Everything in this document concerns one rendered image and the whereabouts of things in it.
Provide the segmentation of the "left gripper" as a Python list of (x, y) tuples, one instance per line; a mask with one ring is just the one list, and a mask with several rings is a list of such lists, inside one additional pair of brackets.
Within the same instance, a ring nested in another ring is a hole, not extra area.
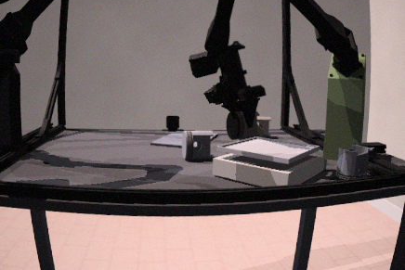
[[(260, 98), (258, 97), (265, 96), (266, 92), (265, 88), (262, 85), (257, 85), (253, 87), (250, 87), (250, 85), (247, 86), (244, 77), (244, 74), (246, 73), (247, 71), (246, 70), (244, 71), (242, 67), (221, 71), (222, 76), (219, 76), (219, 78), (222, 78), (222, 80), (225, 81), (225, 76), (227, 76), (228, 79), (230, 79), (231, 83), (233, 84), (235, 94), (230, 95), (228, 93), (226, 96), (222, 97), (218, 102), (216, 102), (216, 105), (223, 103), (221, 107), (228, 109), (229, 112), (242, 111), (248, 128), (252, 128), (255, 119), (255, 112), (258, 100), (260, 100)], [(245, 90), (241, 90), (244, 88)], [(238, 93), (238, 95), (236, 93)]]

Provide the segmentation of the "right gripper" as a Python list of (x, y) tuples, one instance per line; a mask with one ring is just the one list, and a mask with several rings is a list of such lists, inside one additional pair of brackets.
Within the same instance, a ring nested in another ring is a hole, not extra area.
[(13, 63), (20, 63), (20, 52), (17, 49), (0, 49), (0, 92), (9, 69), (14, 68)]

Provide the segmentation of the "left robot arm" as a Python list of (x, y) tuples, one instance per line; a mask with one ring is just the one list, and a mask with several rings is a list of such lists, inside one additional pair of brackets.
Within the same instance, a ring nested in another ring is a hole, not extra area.
[[(219, 67), (221, 71), (242, 67), (239, 50), (245, 48), (245, 45), (238, 41), (229, 45), (228, 29), (230, 32), (229, 21), (234, 1), (218, 0), (216, 20), (214, 18), (211, 22), (205, 40), (206, 51), (189, 56), (191, 71), (195, 78), (217, 73)], [(314, 0), (288, 1), (315, 27), (316, 39), (325, 48), (325, 51), (328, 49), (334, 53), (332, 65), (337, 71), (348, 77), (362, 67), (353, 32), (346, 28), (340, 20), (325, 13)], [(228, 93), (235, 94), (233, 84), (227, 76), (225, 76), (225, 81), (222, 78), (219, 78), (219, 81), (222, 84), (217, 83), (204, 92), (210, 104), (218, 102)]]

